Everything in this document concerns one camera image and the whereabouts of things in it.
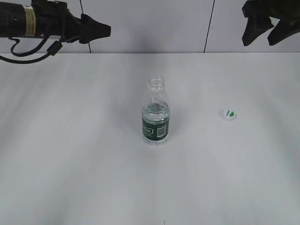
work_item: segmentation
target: white bottle cap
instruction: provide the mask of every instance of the white bottle cap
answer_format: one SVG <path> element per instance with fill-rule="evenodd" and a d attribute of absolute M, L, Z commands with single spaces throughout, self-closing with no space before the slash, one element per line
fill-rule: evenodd
<path fill-rule="evenodd" d="M 230 109 L 225 109 L 222 111 L 222 117 L 226 121 L 233 121 L 236 119 L 236 113 Z"/>

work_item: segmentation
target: black cable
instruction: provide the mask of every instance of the black cable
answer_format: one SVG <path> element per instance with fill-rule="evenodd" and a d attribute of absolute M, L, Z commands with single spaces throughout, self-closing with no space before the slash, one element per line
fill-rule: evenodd
<path fill-rule="evenodd" d="M 12 40 L 12 41 L 15 41 L 16 43 L 11 47 L 10 51 L 11 53 L 14 55 L 14 56 L 17 56 L 17 57 L 25 57 L 25 56 L 29 56 L 29 55 L 33 55 L 34 53 L 37 53 L 43 46 L 44 44 L 46 43 L 46 41 L 48 40 L 48 38 L 50 37 L 49 34 L 45 35 L 45 37 L 43 38 L 43 40 L 41 41 L 41 43 L 38 44 L 37 47 L 35 47 L 34 49 L 28 51 L 28 52 L 24 52 L 24 53 L 15 53 L 14 52 L 14 49 L 15 47 L 20 43 L 20 40 L 17 39 L 17 38 L 12 38 L 12 37 L 9 37 L 8 39 L 9 40 Z"/>
<path fill-rule="evenodd" d="M 211 20 L 212 20 L 212 14 L 214 13 L 215 1 L 216 1 L 216 0 L 214 0 L 214 2 L 213 2 L 213 4 L 212 4 L 211 15 L 210 15 L 210 23 L 209 23 L 209 25 L 208 25 L 208 30 L 207 30 L 207 35 L 206 35 L 206 40 L 205 40 L 205 46 L 204 46 L 204 51 L 203 51 L 203 53 L 205 53 L 205 51 L 206 51 L 206 45 L 207 45 L 207 41 L 208 41 L 208 35 L 210 34 L 210 24 L 211 24 Z"/>
<path fill-rule="evenodd" d="M 84 12 L 83 12 L 83 3 L 82 3 L 81 0 L 79 0 L 79 2 L 80 2 L 80 7 L 81 7 L 81 13 L 84 14 Z M 90 51 L 90 53 L 92 53 L 92 50 L 90 48 L 90 43 L 88 43 L 88 45 L 89 45 L 89 51 Z"/>
<path fill-rule="evenodd" d="M 34 59 L 34 60 L 25 60 L 25 61 L 21 61 L 21 60 L 12 60 L 12 59 L 9 59 L 9 58 L 5 58 L 3 56 L 0 56 L 0 60 L 3 60 L 5 62 L 9 62 L 9 63 L 14 63 L 14 64 L 31 64 L 31 63 L 36 63 L 36 62 L 40 62 L 46 58 L 48 58 L 51 54 L 50 53 L 47 53 L 45 55 L 43 55 L 42 57 L 40 58 L 37 58 L 37 59 Z"/>

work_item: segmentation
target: plastic water bottle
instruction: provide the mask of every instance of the plastic water bottle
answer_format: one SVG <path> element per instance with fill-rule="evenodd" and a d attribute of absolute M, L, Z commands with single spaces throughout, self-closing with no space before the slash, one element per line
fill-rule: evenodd
<path fill-rule="evenodd" d="M 142 103 L 142 134 L 146 143 L 161 145 L 167 141 L 170 108 L 162 76 L 148 81 L 148 90 Z"/>

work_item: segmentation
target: white table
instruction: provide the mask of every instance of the white table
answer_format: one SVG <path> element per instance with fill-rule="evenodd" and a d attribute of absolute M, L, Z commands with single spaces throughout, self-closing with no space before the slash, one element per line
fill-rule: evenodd
<path fill-rule="evenodd" d="M 159 147 L 141 140 L 154 74 L 172 108 Z M 299 136 L 299 53 L 0 63 L 0 224 L 298 225 Z"/>

